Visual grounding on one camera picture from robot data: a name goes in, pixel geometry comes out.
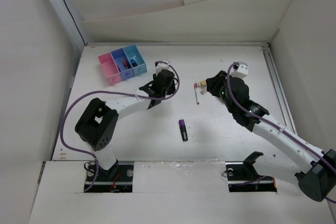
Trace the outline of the purple capped black highlighter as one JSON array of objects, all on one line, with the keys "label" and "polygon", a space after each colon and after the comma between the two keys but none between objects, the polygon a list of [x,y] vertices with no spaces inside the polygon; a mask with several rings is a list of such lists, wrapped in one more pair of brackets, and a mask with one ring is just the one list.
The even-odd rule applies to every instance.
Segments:
[{"label": "purple capped black highlighter", "polygon": [[179,122],[178,124],[179,124],[182,141],[186,142],[188,141],[188,136],[187,136],[187,129],[186,129],[185,121],[181,119],[178,122]]}]

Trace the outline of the red transparent pen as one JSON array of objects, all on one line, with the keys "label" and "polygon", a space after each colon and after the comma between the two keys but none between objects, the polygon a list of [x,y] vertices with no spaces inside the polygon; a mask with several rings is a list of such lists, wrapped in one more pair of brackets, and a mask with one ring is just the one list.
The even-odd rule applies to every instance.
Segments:
[{"label": "red transparent pen", "polygon": [[119,67],[119,69],[120,69],[121,72],[123,72],[123,71],[126,70],[126,68],[123,65],[123,58],[119,58],[118,59],[118,67]]},{"label": "red transparent pen", "polygon": [[125,67],[126,69],[130,69],[130,68],[131,68],[131,65],[130,65],[130,63],[129,63],[128,60],[124,60],[124,61],[123,61],[123,65],[124,65],[124,67]]}]

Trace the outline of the blue capped black highlighter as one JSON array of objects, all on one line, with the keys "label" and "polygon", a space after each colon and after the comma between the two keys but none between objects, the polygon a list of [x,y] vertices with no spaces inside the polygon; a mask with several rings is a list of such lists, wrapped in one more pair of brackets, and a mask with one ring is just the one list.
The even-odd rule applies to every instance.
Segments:
[{"label": "blue capped black highlighter", "polygon": [[138,65],[134,59],[130,59],[130,63],[132,67],[136,67]]}]

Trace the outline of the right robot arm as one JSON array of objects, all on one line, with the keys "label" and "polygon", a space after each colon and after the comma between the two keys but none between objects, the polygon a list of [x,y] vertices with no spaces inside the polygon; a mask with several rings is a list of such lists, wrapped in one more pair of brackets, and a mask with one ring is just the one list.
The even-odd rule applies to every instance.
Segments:
[{"label": "right robot arm", "polygon": [[221,99],[233,119],[262,137],[289,158],[289,164],[253,152],[243,160],[243,173],[254,181],[274,177],[297,185],[310,199],[321,202],[335,187],[335,150],[325,152],[281,125],[267,109],[252,101],[243,79],[225,71],[206,79],[207,92]]}]

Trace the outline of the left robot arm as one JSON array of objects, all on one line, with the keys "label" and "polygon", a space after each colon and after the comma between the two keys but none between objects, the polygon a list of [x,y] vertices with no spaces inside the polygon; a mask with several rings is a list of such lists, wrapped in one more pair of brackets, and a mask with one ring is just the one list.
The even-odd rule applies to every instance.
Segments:
[{"label": "left robot arm", "polygon": [[93,151],[99,162],[99,174],[105,180],[114,179],[118,171],[119,162],[109,145],[117,122],[160,104],[167,95],[176,92],[175,85],[178,83],[177,75],[163,69],[135,94],[123,94],[122,97],[109,101],[99,98],[90,101],[75,126],[75,132]]}]

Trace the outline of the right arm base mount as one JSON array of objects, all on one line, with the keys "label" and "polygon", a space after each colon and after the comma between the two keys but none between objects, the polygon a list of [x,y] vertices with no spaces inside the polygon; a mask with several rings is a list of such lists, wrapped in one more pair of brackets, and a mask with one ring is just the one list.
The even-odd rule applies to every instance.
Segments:
[{"label": "right arm base mount", "polygon": [[261,152],[253,152],[243,161],[225,162],[222,178],[227,180],[230,193],[277,192],[275,179],[257,174],[253,167]]}]

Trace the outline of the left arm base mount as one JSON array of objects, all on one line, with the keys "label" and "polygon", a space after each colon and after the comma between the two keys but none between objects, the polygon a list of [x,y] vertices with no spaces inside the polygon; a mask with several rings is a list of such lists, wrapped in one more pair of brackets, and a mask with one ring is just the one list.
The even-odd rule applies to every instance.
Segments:
[{"label": "left arm base mount", "polygon": [[86,180],[85,193],[131,193],[133,187],[134,162],[118,162],[109,171],[99,168],[94,180],[96,165],[85,162]]}]

